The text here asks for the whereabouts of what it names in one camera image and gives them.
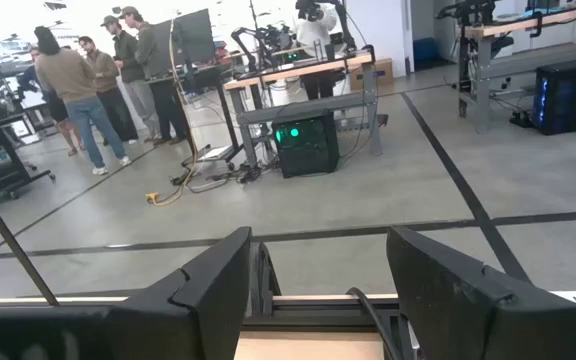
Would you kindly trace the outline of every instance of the person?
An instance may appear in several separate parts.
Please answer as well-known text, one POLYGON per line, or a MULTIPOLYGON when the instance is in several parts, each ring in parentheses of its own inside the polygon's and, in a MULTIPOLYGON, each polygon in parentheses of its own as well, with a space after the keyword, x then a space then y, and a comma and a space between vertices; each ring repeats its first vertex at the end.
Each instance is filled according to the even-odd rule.
POLYGON ((129 144, 136 143, 139 135, 137 135, 135 123, 132 122, 130 110, 117 86, 116 78, 119 76, 119 69, 115 62, 110 55, 99 51, 95 42, 88 36, 79 38, 79 46, 86 51, 86 60, 95 71, 95 90, 106 109, 112 127, 121 141, 127 141, 129 144))
MULTIPOLYGON (((144 67, 146 78, 160 75, 166 69, 157 61, 160 57, 158 52, 162 50, 157 48, 155 31, 152 25, 144 21, 139 11, 133 6, 123 8, 119 18, 123 19, 129 28, 139 30, 139 42, 137 43, 137 51, 135 51, 135 59, 144 67)), ((161 140, 157 142, 159 144, 170 141, 170 145, 175 145, 185 138, 182 117, 184 121, 187 120, 185 119, 183 111, 175 111, 172 109, 173 106, 176 106, 172 99, 173 92, 174 90, 162 91, 162 93, 155 98, 157 108, 161 109, 159 113, 159 125, 162 137, 161 140), (170 123, 172 123, 175 128, 177 135, 175 139, 172 139, 170 136, 170 123)))
POLYGON ((137 39, 125 32, 119 19, 112 15, 104 18, 102 27, 113 35, 115 41, 115 64, 121 70, 121 80, 126 85, 126 92, 144 125, 148 128, 148 137, 144 142, 153 142, 161 138, 159 116, 155 109, 155 100, 150 86, 146 84, 144 69, 135 60, 137 39))
POLYGON ((95 143, 91 121, 108 139, 121 166, 129 165, 130 159, 121 140, 110 125, 108 115, 95 94, 93 85, 95 72, 76 51, 59 48, 57 40, 48 28, 37 27, 35 35, 41 51, 41 55, 35 61, 39 83, 46 91, 55 89, 59 98, 64 101, 68 115, 79 128, 90 160, 95 166, 93 174, 106 175, 108 170, 95 143))
MULTIPOLYGON (((322 49, 325 49, 326 45, 330 44, 330 31, 337 25, 337 13, 333 7, 322 5, 317 15, 316 21, 299 19, 297 16, 294 19, 297 42, 300 46, 309 47, 304 51, 310 57, 316 56, 313 48, 315 42, 320 41, 322 49)), ((306 88, 308 100, 333 96, 335 84, 330 71, 303 75, 301 81, 306 88)))
POLYGON ((79 149, 84 151, 86 148, 84 147, 84 143, 81 140, 79 129, 77 129, 73 122, 68 118, 66 105, 64 105, 64 102, 59 98, 59 96, 57 96, 57 93, 54 90, 46 92, 40 88, 41 85, 39 84, 39 79, 37 78, 37 70, 34 65, 34 63, 37 61, 37 58, 39 58, 39 55, 41 55, 41 52, 39 51, 38 47, 33 47, 30 49, 30 56, 32 57, 33 65, 28 67, 19 77, 19 88, 22 91, 42 92, 42 97, 48 104, 48 112, 50 113, 50 117, 52 117, 53 121, 55 122, 55 129, 57 129, 57 132, 59 132, 64 137, 66 143, 68 146, 70 146, 68 156, 77 155, 77 147, 72 141, 72 135, 70 132, 75 134, 79 149))

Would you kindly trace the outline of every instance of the gray sweater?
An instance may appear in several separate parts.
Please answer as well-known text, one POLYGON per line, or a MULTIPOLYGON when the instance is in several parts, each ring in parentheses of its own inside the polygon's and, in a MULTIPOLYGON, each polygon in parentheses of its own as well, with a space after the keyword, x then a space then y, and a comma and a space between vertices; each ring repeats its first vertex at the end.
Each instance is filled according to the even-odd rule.
POLYGON ((74 50, 61 49, 55 55, 42 54, 37 58, 35 68, 43 90, 54 89, 66 104, 96 96, 95 72, 74 50))

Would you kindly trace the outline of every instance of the box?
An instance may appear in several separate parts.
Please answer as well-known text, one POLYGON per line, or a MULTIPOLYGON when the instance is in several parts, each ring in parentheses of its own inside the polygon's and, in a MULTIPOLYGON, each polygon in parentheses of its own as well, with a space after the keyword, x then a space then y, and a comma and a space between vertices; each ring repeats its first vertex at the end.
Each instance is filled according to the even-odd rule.
MULTIPOLYGON (((377 70, 377 86, 391 85, 395 82, 392 74, 392 60, 384 59, 375 61, 377 70)), ((364 88, 364 77, 361 66, 350 71, 350 90, 361 90, 364 88)))

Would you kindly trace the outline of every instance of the computer tower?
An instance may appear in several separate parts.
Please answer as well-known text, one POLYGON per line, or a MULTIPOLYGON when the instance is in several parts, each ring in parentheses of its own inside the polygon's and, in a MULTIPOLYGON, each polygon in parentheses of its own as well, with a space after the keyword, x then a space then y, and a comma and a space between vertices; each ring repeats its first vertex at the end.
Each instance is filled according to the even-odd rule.
POLYGON ((272 128, 284 178, 337 169, 339 145, 332 113, 277 123, 272 128))
POLYGON ((532 123, 546 135, 576 131, 576 61, 537 69, 532 123))

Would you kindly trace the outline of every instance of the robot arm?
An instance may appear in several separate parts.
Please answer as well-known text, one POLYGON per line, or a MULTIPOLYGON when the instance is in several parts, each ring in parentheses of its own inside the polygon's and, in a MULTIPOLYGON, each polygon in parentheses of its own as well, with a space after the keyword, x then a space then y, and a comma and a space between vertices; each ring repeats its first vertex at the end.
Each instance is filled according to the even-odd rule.
POLYGON ((241 51, 244 52, 244 54, 246 54, 246 57, 248 58, 248 71, 250 72, 255 72, 257 71, 257 65, 256 65, 256 59, 255 57, 250 53, 250 51, 248 50, 248 48, 244 45, 244 43, 241 41, 240 36, 242 34, 248 34, 253 36, 255 39, 259 40, 259 51, 260 51, 260 57, 261 57, 261 61, 265 61, 267 62, 267 57, 270 56, 270 51, 268 49, 266 49, 266 45, 264 44, 264 38, 262 36, 262 34, 259 34, 258 32, 256 32, 255 30, 251 30, 251 29, 247 29, 247 28, 238 28, 235 31, 232 32, 232 34, 230 35, 235 42, 237 43, 237 45, 239 45, 239 47, 241 48, 241 51))

